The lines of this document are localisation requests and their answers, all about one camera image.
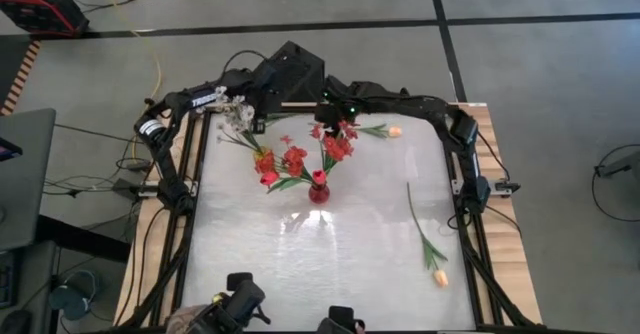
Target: white table surface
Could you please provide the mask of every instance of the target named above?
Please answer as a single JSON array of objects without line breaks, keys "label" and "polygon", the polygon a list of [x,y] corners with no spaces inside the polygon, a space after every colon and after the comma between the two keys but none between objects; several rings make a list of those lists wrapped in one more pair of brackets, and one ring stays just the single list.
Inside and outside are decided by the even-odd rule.
[{"label": "white table surface", "polygon": [[[227,274],[248,271],[266,293],[263,309],[272,319],[270,326],[254,320],[248,330],[314,331],[331,305],[353,307],[367,330],[474,328],[460,241],[446,225],[454,211],[443,149],[429,123],[359,117],[363,126],[398,125],[403,136],[361,133],[353,157],[329,176],[329,201],[318,206],[305,184],[265,194],[252,153],[217,142],[219,122],[223,118],[214,115],[183,306],[210,303],[226,288]],[[309,152],[309,171],[318,169],[311,122],[312,115],[283,119],[258,141],[282,155],[279,138],[289,135]],[[439,288],[424,266],[407,182],[423,231],[449,259],[441,265],[447,288]]]}]

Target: gray floor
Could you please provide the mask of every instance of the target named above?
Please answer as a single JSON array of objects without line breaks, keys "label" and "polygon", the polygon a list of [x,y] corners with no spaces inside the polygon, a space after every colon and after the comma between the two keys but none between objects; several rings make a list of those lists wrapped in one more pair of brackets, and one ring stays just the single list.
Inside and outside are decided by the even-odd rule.
[{"label": "gray floor", "polygon": [[[443,2],[449,18],[640,12],[640,0]],[[143,0],[123,10],[136,29],[435,16],[431,0]],[[3,19],[0,33],[19,32]],[[90,19],[95,30],[128,29],[112,9],[92,13]],[[451,28],[468,99],[489,103],[505,164],[523,185],[514,198],[516,213],[542,317],[553,327],[636,333],[640,326],[640,229],[601,215],[589,187],[602,155],[640,142],[634,115],[640,104],[638,25],[608,21]],[[162,37],[151,42],[161,58],[167,92],[214,78],[239,49],[268,54],[288,39],[324,57],[327,72],[345,81],[367,79],[454,99],[435,27]],[[19,111],[54,107],[59,123],[131,135],[156,75],[139,39],[45,42],[40,53]],[[249,56],[237,65],[255,63]],[[122,141],[56,128],[49,177],[108,176],[123,149]],[[608,210],[640,217],[637,183],[622,175],[598,184]],[[128,206],[114,194],[86,194],[75,200],[48,199],[43,212],[90,225],[116,218]],[[115,300],[101,300],[101,305],[115,307]],[[103,314],[112,313],[105,309]]]}]

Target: red vase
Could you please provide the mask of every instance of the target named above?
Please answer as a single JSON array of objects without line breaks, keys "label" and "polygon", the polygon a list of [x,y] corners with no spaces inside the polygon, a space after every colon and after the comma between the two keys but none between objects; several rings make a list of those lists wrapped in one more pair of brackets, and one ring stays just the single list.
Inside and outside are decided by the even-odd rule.
[{"label": "red vase", "polygon": [[316,204],[324,204],[329,200],[329,195],[331,195],[331,191],[327,184],[311,184],[309,188],[309,199]]}]

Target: wooden board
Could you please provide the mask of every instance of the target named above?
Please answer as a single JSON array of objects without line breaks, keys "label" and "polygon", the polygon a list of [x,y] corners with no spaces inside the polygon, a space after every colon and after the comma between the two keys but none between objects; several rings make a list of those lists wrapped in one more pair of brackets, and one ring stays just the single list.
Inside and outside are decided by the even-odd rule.
[{"label": "wooden board", "polygon": [[[496,135],[493,131],[493,124],[491,123],[491,116],[489,115],[487,105],[474,103],[458,104],[476,119],[480,133],[487,139],[493,151],[498,158],[500,158],[500,151],[498,150]],[[482,175],[488,179],[505,177],[504,171],[480,138],[478,138],[476,143],[476,152],[478,154],[478,162],[480,163]],[[492,197],[489,199],[488,206],[516,220],[511,199]],[[540,323],[540,311],[518,230],[512,223],[489,209],[486,209],[484,214],[482,214],[482,221],[487,237],[494,277],[522,313],[530,320]],[[469,227],[469,231],[473,233],[472,226]],[[476,281],[478,282],[483,317],[485,322],[490,324],[493,320],[488,292],[482,278],[480,278],[477,273]],[[505,323],[508,323],[508,318],[506,316],[504,316],[504,318]]]},{"label": "wooden board", "polygon": [[[470,115],[472,115],[479,124],[480,132],[487,139],[494,151],[499,157],[498,146],[496,142],[495,133],[493,131],[493,124],[489,115],[489,109],[486,104],[459,104]],[[283,106],[309,106],[314,103],[285,103]],[[174,147],[172,148],[172,157],[176,163],[179,163],[182,145],[184,142],[184,131],[186,129],[186,121],[182,125],[181,132],[176,136],[174,141]],[[191,149],[189,151],[189,162],[187,175],[193,178],[195,176],[195,164],[197,161],[197,152],[200,146],[200,133],[202,131],[202,120],[198,120],[194,131],[194,137]],[[478,141],[476,145],[478,153],[478,160],[480,162],[480,168],[483,175],[490,179],[499,179],[504,177],[502,168],[495,161],[489,149],[484,143]],[[151,173],[150,180],[157,180],[157,173]],[[510,218],[515,220],[515,214],[511,199],[492,198],[489,200],[489,206],[501,211]],[[147,199],[143,202],[140,217],[137,225],[137,239],[132,250],[136,250],[136,265],[135,265],[135,281],[129,304],[125,308],[124,315],[121,322],[124,322],[134,309],[134,303],[138,298],[138,288],[140,283],[141,274],[141,261],[142,261],[142,242],[147,232],[147,228],[151,222],[153,215],[161,207],[161,204],[157,199]],[[146,248],[145,256],[145,269],[144,276],[142,278],[141,287],[141,299],[146,297],[148,291],[155,284],[158,277],[158,270],[160,266],[160,258],[162,255],[162,249],[166,237],[167,223],[169,215],[168,211],[163,211],[149,232],[149,238]],[[493,271],[496,279],[505,290],[509,298],[520,308],[525,316],[534,322],[540,322],[540,312],[538,310],[538,304],[536,301],[529,269],[527,266],[527,260],[524,255],[524,249],[522,247],[522,241],[520,240],[518,231],[513,227],[513,224],[509,223],[499,215],[487,210],[483,214],[484,229],[487,236],[487,244],[489,246],[489,252],[491,256],[491,262],[493,265]],[[178,223],[178,229],[176,232],[176,239],[174,241],[173,250],[177,246],[181,235],[184,221]],[[123,280],[122,289],[120,292],[120,300],[118,302],[118,309],[116,311],[116,319],[120,315],[124,303],[129,292],[129,286],[132,278],[132,258],[129,256],[129,263],[127,265],[127,271]],[[481,306],[483,316],[487,323],[491,322],[491,307],[489,305],[488,292],[484,286],[482,279],[476,275],[478,282]],[[171,301],[173,298],[173,288],[175,284],[175,278],[171,280],[165,290],[165,298],[163,300],[161,323],[164,322],[164,318],[168,317],[171,312]]]},{"label": "wooden board", "polygon": [[[202,132],[202,120],[197,120],[193,132],[193,141],[189,150],[189,160],[187,164],[187,176],[190,178],[195,177],[195,165],[197,162],[198,148],[200,147],[200,134]],[[185,132],[187,127],[187,118],[183,120],[180,127],[180,132],[174,139],[174,144],[171,147],[171,157],[173,158],[176,167],[180,163],[182,157],[182,147],[184,145]],[[149,174],[148,180],[158,180],[159,175],[154,167]],[[122,319],[120,323],[125,322],[133,313],[134,308],[138,303],[141,303],[147,296],[151,288],[155,285],[160,270],[160,260],[162,258],[162,252],[164,250],[164,242],[167,236],[167,227],[169,225],[169,211],[161,210],[158,217],[153,221],[155,214],[162,208],[162,203],[158,199],[145,199],[140,207],[140,214],[138,216],[138,224],[136,226],[136,239],[134,245],[132,245],[132,252],[129,254],[129,262],[127,263],[127,270],[125,272],[124,280],[122,281],[122,287],[120,289],[120,299],[118,300],[118,307],[116,309],[116,317],[114,318],[114,325],[118,317],[123,311]],[[179,218],[176,229],[176,235],[174,240],[174,246],[172,253],[177,249],[178,243],[182,239],[183,228],[185,224],[185,218]],[[144,270],[142,269],[142,255],[144,238],[147,235],[147,245],[144,250]],[[135,272],[133,271],[133,251],[135,250]],[[171,302],[173,300],[173,288],[175,286],[175,275],[167,285],[165,290],[165,297],[163,300],[162,314],[160,323],[164,322],[164,318],[171,314]]]}]

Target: yellow cable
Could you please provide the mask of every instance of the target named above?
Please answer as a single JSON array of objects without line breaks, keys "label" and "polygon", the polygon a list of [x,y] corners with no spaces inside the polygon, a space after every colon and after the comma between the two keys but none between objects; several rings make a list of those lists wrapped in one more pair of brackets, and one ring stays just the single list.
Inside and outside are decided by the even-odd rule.
[{"label": "yellow cable", "polygon": [[[116,8],[116,13],[117,13],[119,19],[121,21],[123,21],[125,24],[127,24],[130,28],[135,28],[135,25],[122,13],[122,9],[120,8],[120,6],[116,2],[116,0],[109,0],[109,1]],[[158,59],[158,53],[156,53],[155,49],[153,48],[153,45],[151,44],[151,41],[148,38],[145,38],[145,37],[141,36],[140,34],[138,34],[133,29],[130,29],[129,31],[131,32],[131,34],[133,34],[136,37],[142,39],[144,41],[145,45],[148,45],[149,49],[151,50],[151,54],[153,55],[153,60],[155,60],[155,62],[156,62],[156,69],[158,71],[158,80],[156,81],[156,86],[155,86],[155,88],[153,88],[153,92],[151,93],[151,97],[150,98],[153,99],[153,98],[155,98],[156,95],[158,95],[158,91],[160,90],[160,86],[162,85],[162,68],[160,67],[160,59]],[[144,113],[145,110],[146,110],[146,108],[142,110],[140,115],[142,115],[142,113]],[[131,157],[133,159],[137,159],[137,156],[136,156],[136,141],[135,140],[133,141],[133,143],[131,145]]]}]

